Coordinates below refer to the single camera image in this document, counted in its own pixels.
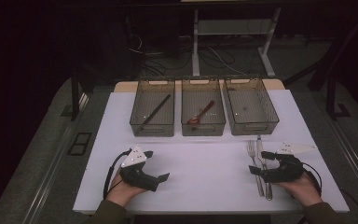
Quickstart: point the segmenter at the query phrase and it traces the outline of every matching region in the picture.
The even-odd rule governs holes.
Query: forearm
[[[124,207],[103,200],[95,214],[85,224],[120,224],[126,214],[127,210]]]
[[[316,203],[304,208],[309,224],[345,224],[328,203]]]

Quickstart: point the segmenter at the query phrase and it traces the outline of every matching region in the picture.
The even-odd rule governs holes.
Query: metal fork
[[[254,167],[257,167],[255,163],[255,140],[249,140],[248,141],[248,155],[252,158],[252,161],[254,163]],[[261,179],[260,175],[255,175],[255,181],[257,182],[257,188],[258,188],[258,194],[260,197],[264,197],[264,190],[261,185]]]

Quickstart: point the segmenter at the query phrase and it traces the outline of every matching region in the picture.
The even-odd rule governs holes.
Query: human hand
[[[286,189],[303,207],[323,202],[318,190],[313,186],[312,180],[305,172],[295,181],[280,182],[275,183],[275,185]]]
[[[125,183],[121,178],[120,169],[121,168],[118,168],[115,178],[113,178],[112,183],[110,184],[111,189],[106,196],[106,200],[125,207],[133,197],[145,192],[146,189],[134,187]]]

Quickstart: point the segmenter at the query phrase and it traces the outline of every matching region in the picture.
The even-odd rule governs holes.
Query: cable
[[[157,69],[157,67],[154,67],[154,66],[149,66],[149,65],[147,65],[147,64],[145,64],[145,68],[147,69],[147,70],[149,70],[149,71],[152,71],[152,70],[154,70],[154,71],[156,71],[156,74],[158,74],[158,76],[162,76],[162,77],[165,77],[165,70],[164,70],[164,72],[161,72],[161,71],[159,71],[158,69]]]
[[[143,51],[140,51],[140,50],[136,50],[136,49],[129,49],[129,50],[132,51],[132,52],[135,52],[135,53],[144,54],[144,55],[146,55],[146,56],[165,54],[164,52],[150,52],[150,53],[146,53],[146,52],[143,52]]]
[[[161,77],[164,75],[156,68],[153,68],[151,66],[143,66],[142,67],[145,70],[145,76],[147,77],[147,72],[151,73],[152,75],[154,75],[155,77]]]
[[[113,188],[115,188],[115,187],[116,187],[119,183],[121,183],[121,182],[123,182],[122,179],[120,179],[120,181],[118,181],[112,188],[110,188],[110,190],[107,191],[106,196],[109,194],[109,192],[110,192]]]
[[[209,66],[211,66],[211,67],[213,67],[213,68],[226,68],[224,65],[222,65],[222,66],[215,66],[215,65],[213,65],[213,64],[211,64],[211,63],[208,63],[208,62],[205,60],[205,58],[209,58],[209,57],[206,56],[205,54],[203,54],[203,53],[200,52],[200,51],[199,51],[199,56],[200,56],[200,59],[202,59],[202,61],[203,61],[204,63],[208,64]]]
[[[113,162],[112,166],[109,167],[109,172],[107,173],[107,177],[106,177],[106,180],[105,180],[105,184],[104,184],[104,187],[103,187],[103,198],[106,199],[106,196],[107,194],[109,193],[110,190],[109,189],[109,184],[110,184],[110,179],[112,178],[112,174],[113,174],[113,171],[115,170],[115,166],[116,166],[116,163],[118,160],[120,160],[121,157],[123,156],[128,156],[130,155],[130,152],[132,151],[132,149],[130,148],[130,150],[128,151],[125,151],[125,152],[122,152],[120,155],[118,155],[118,157],[115,159],[115,161]]]
[[[207,46],[202,46],[201,48],[206,48],[207,50],[208,50],[208,52],[210,52],[211,50],[210,50],[210,47],[207,47]],[[226,50],[222,50],[222,49],[220,49],[221,51],[223,51],[223,52],[225,52],[225,54],[226,55],[228,55],[232,60],[230,61],[230,62],[227,62],[226,60],[224,60],[224,62],[226,63],[226,64],[232,64],[232,63],[235,63],[235,57],[232,55],[232,54],[230,54],[230,53],[228,53]],[[221,60],[219,60],[219,58],[216,58],[215,57],[215,54],[212,54],[214,57],[212,58],[212,57],[208,57],[208,56],[206,56],[206,55],[202,55],[202,56],[204,56],[204,57],[206,57],[207,59],[210,59],[210,60],[213,60],[213,61],[216,61],[216,62],[221,62]]]
[[[140,49],[140,48],[142,47],[142,44],[143,44],[141,37],[138,36],[138,35],[133,35],[133,36],[138,37],[138,39],[139,39],[139,46],[138,46],[138,48],[136,48],[136,49]]]
[[[188,56],[188,58],[187,58],[185,64],[183,64],[183,65],[181,65],[181,66],[179,66],[179,67],[175,67],[175,68],[166,67],[166,66],[164,66],[162,63],[158,63],[158,62],[155,62],[155,61],[153,61],[153,60],[147,60],[147,61],[148,61],[148,62],[151,62],[151,63],[155,63],[155,64],[158,65],[158,67],[163,68],[163,69],[166,69],[166,70],[179,70],[179,69],[182,69],[182,68],[186,67],[186,66],[188,65],[188,63],[190,62],[190,59],[191,59],[191,54],[189,54],[189,56]]]
[[[236,70],[236,69],[234,69],[234,68],[228,66],[228,64],[225,63],[225,61],[219,56],[219,54],[216,53],[216,51],[214,51],[214,49],[209,48],[209,47],[207,47],[207,48],[210,49],[214,54],[216,54],[216,56],[220,59],[220,61],[221,61],[227,68],[231,69],[231,70],[234,71],[234,72],[238,72],[238,73],[240,73],[240,74],[242,74],[242,75],[246,75],[246,74],[244,74],[243,72],[238,71],[238,70]]]
[[[305,162],[302,162],[304,165],[307,165],[310,169],[312,169],[315,174],[319,177],[319,187],[321,188],[322,190],[322,178],[321,176],[319,175],[319,173],[315,170],[315,168],[313,168],[312,166],[310,166],[309,164],[306,164]]]

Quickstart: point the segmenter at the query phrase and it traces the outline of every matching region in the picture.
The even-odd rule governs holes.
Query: dark floor
[[[285,80],[317,62],[330,46],[329,42],[322,42],[306,47],[305,41],[302,36],[273,39],[268,56],[276,78]],[[262,40],[246,36],[234,39],[227,37],[219,42],[220,46],[216,46],[213,39],[201,39],[200,45],[208,47],[200,49],[201,75],[237,74],[216,59],[211,51],[214,49],[235,70],[268,78],[256,51]],[[191,75],[190,56],[190,51],[184,50],[179,58],[147,60],[147,69],[143,69],[140,76]],[[332,121],[325,112],[326,87],[324,85],[320,91],[310,91],[307,85],[311,76],[312,73],[302,77],[286,86],[286,89],[294,95],[337,184],[358,202],[358,173],[356,167],[351,165],[348,153],[345,153],[347,149],[353,149],[358,157],[358,104],[344,86],[338,85],[337,103],[344,104],[351,116]],[[74,212],[72,207],[112,89],[113,86],[96,86],[93,93],[87,94],[88,100],[81,106],[77,119],[70,121],[70,117],[62,115],[62,111],[71,104],[70,81],[62,83],[0,200],[0,223],[80,223],[88,218]],[[83,156],[66,155],[77,133],[91,133],[86,153]],[[341,216],[348,223],[358,223],[358,204],[350,196],[344,194],[344,197],[351,211]],[[300,214],[272,215],[271,223],[297,223],[301,217]],[[249,223],[234,219],[230,223]]]

